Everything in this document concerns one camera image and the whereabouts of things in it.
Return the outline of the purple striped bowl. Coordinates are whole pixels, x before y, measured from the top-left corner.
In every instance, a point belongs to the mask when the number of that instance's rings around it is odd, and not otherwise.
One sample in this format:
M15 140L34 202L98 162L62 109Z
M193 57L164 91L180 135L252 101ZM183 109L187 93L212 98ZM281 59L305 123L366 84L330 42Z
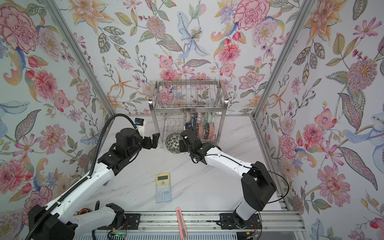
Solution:
M186 123L190 124L192 122L193 115L194 114L192 114L192 113L186 113L186 115L185 115Z

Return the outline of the black white floral bowl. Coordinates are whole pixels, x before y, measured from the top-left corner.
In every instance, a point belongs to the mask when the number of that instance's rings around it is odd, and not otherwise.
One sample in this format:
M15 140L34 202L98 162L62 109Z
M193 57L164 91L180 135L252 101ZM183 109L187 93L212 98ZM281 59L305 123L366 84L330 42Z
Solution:
M207 123L205 125L205 133L204 133L204 139L205 140L211 140L215 136L215 126L214 124Z
M202 124L198 124L198 138L205 139L206 128Z
M166 138L166 148L172 154L179 154L180 151L180 141L182 140L180 133L171 133Z

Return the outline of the blue patterned ceramic bowl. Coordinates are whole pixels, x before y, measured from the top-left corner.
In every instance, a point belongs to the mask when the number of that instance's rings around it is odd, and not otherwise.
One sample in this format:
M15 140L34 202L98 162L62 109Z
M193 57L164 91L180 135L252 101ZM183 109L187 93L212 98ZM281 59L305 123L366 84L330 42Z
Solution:
M203 122L204 115L202 113L195 113L192 117L192 125L195 127Z

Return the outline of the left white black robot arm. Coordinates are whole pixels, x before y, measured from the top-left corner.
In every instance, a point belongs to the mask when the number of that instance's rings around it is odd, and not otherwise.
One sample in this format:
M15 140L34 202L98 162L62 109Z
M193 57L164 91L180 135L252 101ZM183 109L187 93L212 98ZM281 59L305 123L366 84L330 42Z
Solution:
M28 240L72 240L95 229L108 227L119 229L126 222L125 211L114 203L86 213L76 215L101 186L116 177L143 149L155 149L160 134L142 137L132 128L122 129L116 134L116 143L109 151L97 158L95 167L86 176L71 186L59 197L44 207L34 206L28 213Z

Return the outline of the pale green ceramic bowl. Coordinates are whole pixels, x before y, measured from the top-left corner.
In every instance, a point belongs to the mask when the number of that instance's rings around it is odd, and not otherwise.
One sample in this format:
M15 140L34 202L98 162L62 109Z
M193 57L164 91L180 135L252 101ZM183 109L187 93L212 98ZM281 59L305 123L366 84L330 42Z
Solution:
M206 112L203 117L203 126L214 123L214 116L211 112Z

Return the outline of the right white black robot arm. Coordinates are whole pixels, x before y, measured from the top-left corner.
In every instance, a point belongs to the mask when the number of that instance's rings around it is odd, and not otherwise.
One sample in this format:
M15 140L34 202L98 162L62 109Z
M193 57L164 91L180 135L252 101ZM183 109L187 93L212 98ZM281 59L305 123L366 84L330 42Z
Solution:
M203 163L220 169L229 174L231 179L241 182L243 198L233 217L233 222L240 228L244 227L252 215L265 208L277 190L271 172L263 163L252 164L238 160L213 144L202 143L191 129L181 133L179 145L180 152L189 153L194 163Z

